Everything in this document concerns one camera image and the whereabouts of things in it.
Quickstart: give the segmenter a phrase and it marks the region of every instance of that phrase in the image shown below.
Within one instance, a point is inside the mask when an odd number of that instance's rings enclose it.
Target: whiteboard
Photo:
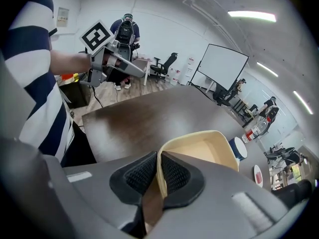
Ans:
[[[248,58],[237,51],[209,44],[198,71],[229,90]]]

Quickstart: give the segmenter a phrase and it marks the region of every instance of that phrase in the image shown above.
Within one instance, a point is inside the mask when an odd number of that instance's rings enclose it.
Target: white desk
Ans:
[[[146,55],[139,54],[137,57],[136,54],[133,54],[133,59],[132,63],[134,64],[134,61],[144,61],[146,63],[143,71],[145,72],[145,77],[144,77],[144,83],[143,85],[146,86],[146,80],[148,79],[148,75],[150,75],[150,68],[151,68],[151,62],[153,61],[151,58],[147,57]]]

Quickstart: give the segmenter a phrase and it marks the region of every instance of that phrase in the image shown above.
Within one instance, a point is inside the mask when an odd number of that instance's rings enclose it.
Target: yellow plastic container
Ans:
[[[186,134],[165,143],[158,152],[157,180],[162,197],[167,196],[161,169],[161,153],[175,152],[230,167],[238,172],[238,164],[226,137],[219,131],[208,130]]]

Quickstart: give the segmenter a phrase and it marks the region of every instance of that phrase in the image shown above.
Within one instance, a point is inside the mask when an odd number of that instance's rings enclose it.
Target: person wearing striped shirt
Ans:
[[[10,26],[2,47],[5,65],[36,105],[19,139],[43,154],[58,158],[62,167],[96,163],[86,134],[72,121],[54,75],[87,72],[87,54],[52,50],[50,36],[57,32],[53,0],[30,0]]]

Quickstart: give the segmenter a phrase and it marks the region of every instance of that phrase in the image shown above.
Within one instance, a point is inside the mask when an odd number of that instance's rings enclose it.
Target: white shoe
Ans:
[[[117,91],[121,90],[121,86],[117,86],[115,83],[113,83],[113,84],[114,84],[114,88],[115,88]]]
[[[131,87],[131,83],[130,84],[125,84],[124,89],[128,90]]]

